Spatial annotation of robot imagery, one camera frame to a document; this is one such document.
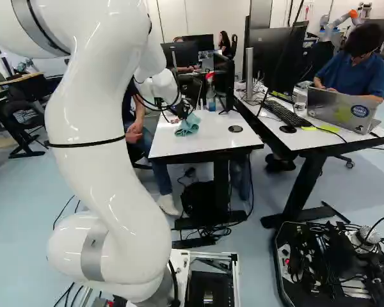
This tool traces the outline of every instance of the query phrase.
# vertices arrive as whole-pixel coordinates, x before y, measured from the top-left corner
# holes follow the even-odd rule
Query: white sneaker
[[[180,216],[180,212],[175,208],[173,204],[172,194],[160,195],[158,198],[159,207],[170,216]]]

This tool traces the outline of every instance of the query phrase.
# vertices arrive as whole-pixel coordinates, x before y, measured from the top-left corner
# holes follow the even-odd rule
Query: silver laptop
[[[370,99],[310,86],[307,94],[307,113],[310,117],[367,134],[381,123],[374,119],[378,104]]]

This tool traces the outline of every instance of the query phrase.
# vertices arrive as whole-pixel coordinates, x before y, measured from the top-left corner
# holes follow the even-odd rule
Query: light blue floor
[[[384,126],[384,103],[377,118],[383,120]],[[239,253],[242,306],[281,306],[269,253],[272,232],[263,229],[259,219],[282,211],[302,159],[296,160],[296,171],[267,175],[264,157],[268,153],[270,149],[266,147],[252,154],[253,215],[234,227],[232,234],[217,245],[198,249]],[[343,161],[328,159],[307,206],[316,207],[324,200],[354,223],[372,225],[384,216],[384,151],[364,150],[347,156],[353,158],[355,168],[350,170]],[[175,196],[181,190],[176,178],[185,168],[170,167]],[[210,178],[210,165],[197,168],[200,180]],[[152,174],[143,171],[140,178],[156,195]],[[7,161],[0,167],[0,306],[52,306],[71,282],[52,269],[45,256],[54,218],[72,195],[50,152],[43,157]],[[76,201],[68,207],[67,214],[74,211]],[[243,204],[234,200],[233,206]],[[384,222],[378,230],[384,236]],[[174,232],[173,239],[178,238]]]

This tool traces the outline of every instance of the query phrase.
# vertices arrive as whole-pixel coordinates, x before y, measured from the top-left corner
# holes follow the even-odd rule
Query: plastic bottle
[[[206,103],[208,110],[211,112],[216,111],[216,93],[213,85],[214,72],[206,74],[206,81],[208,83],[208,89],[206,93]]]

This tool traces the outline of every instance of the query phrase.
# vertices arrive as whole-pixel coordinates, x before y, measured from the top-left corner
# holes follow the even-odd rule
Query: person
[[[135,101],[135,117],[131,113],[131,99]],[[144,127],[145,106],[135,87],[132,78],[122,101],[122,121],[124,123],[125,140],[127,143],[138,147],[148,157],[152,146],[153,135]],[[179,216],[180,212],[175,208],[172,197],[172,183],[168,174],[168,168],[164,164],[151,162],[152,170],[158,184],[159,193],[157,200],[160,208],[171,216]]]
[[[226,31],[221,31],[219,33],[219,49],[222,50],[222,55],[224,56],[230,56],[232,54],[232,51],[230,50],[230,40],[228,33]]]
[[[184,38],[181,36],[177,36],[173,39],[174,43],[182,43]],[[177,67],[177,72],[193,72],[194,70],[199,69],[199,65],[190,65],[188,67]]]
[[[377,24],[362,24],[350,33],[344,50],[335,55],[314,77],[316,88],[337,91],[371,99],[384,100],[384,60],[374,51],[381,44],[381,29]],[[292,171],[292,159],[277,154],[266,156],[266,171]]]

